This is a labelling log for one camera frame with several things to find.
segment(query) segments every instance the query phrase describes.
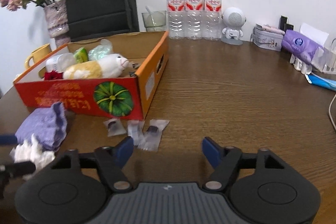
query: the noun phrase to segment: gray ribbed panel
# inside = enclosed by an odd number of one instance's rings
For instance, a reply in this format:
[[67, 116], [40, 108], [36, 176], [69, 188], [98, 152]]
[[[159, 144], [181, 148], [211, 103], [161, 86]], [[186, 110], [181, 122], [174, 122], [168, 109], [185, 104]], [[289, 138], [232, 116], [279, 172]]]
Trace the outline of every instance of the gray ribbed panel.
[[203, 192], [196, 183], [140, 183], [114, 195], [88, 224], [248, 224], [220, 194]]

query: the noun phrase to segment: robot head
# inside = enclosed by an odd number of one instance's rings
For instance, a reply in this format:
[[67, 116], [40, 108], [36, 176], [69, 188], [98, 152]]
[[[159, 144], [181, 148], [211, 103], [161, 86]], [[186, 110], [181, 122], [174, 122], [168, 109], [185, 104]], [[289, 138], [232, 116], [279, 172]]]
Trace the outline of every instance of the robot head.
[[246, 17], [242, 10], [236, 7], [227, 8], [223, 13], [224, 24], [232, 29], [240, 29], [246, 22]]

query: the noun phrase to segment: red and white label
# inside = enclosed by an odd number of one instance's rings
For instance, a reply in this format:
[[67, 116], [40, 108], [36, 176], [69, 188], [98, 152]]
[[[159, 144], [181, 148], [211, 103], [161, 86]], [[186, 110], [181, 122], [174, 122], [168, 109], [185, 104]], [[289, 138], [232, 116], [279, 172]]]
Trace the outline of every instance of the red and white label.
[[219, 0], [205, 0], [205, 10], [211, 12], [220, 12], [222, 9], [222, 2]]
[[184, 0], [168, 0], [167, 11], [183, 11]]
[[187, 0], [185, 3], [186, 10], [203, 10], [203, 0]]

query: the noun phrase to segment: clear plastic bag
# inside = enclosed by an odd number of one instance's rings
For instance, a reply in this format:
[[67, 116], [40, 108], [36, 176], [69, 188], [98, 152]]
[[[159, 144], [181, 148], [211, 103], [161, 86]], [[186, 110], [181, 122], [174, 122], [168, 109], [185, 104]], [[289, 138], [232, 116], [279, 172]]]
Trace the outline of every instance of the clear plastic bag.
[[131, 120], [127, 122], [127, 135], [132, 137], [133, 144], [135, 146], [139, 145], [139, 143], [143, 140], [142, 129], [144, 124], [144, 121], [136, 120]]
[[168, 124], [169, 120], [150, 120], [150, 126], [138, 148], [147, 151], [157, 151], [161, 142], [162, 132]]
[[102, 39], [100, 45], [89, 51], [89, 61], [99, 60], [108, 54], [113, 53], [112, 43], [107, 39]]
[[117, 136], [117, 135], [122, 135], [127, 133], [126, 129], [123, 127], [120, 119], [110, 119], [106, 122], [104, 122], [104, 125], [106, 126], [106, 128], [108, 129], [108, 137], [112, 137], [112, 136]]

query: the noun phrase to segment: empty bottle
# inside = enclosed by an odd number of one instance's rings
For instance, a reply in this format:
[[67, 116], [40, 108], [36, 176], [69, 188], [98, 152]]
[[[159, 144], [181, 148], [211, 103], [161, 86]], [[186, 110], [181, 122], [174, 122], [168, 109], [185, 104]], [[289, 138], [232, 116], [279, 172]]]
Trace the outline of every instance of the empty bottle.
[[204, 0], [185, 0], [186, 37], [197, 40], [202, 38], [202, 11]]
[[219, 40], [221, 35], [222, 0], [204, 0], [203, 37], [207, 40]]
[[169, 37], [171, 39], [184, 37], [184, 3], [185, 0], [167, 0]]

